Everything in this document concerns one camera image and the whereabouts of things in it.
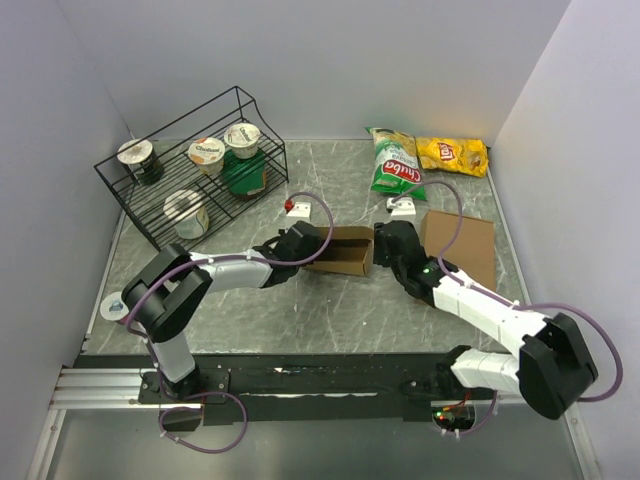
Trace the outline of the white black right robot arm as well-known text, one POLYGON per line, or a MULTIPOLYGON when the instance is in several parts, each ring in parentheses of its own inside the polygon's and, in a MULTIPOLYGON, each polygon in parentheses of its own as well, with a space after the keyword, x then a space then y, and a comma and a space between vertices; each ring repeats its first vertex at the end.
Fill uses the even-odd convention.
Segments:
POLYGON ((504 348, 502 354, 451 351, 448 367, 437 374, 444 396, 456 399, 475 388, 509 392, 555 420, 597 380, 595 362, 570 316, 519 309, 450 262, 427 255, 411 223, 375 225, 374 261, 390 269, 409 296, 466 321, 504 348))

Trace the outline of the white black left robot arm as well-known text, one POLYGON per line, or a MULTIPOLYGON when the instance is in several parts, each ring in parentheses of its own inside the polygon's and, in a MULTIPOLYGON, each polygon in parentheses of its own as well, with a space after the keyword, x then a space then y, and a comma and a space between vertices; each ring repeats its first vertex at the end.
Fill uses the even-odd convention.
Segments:
POLYGON ((163 248, 123 289, 121 298, 128 308, 126 329, 142 338, 164 393, 185 402, 199 389, 199 367, 185 329, 206 295, 283 284, 327 245, 319 228, 298 221, 236 254, 198 254, 177 244, 163 248))

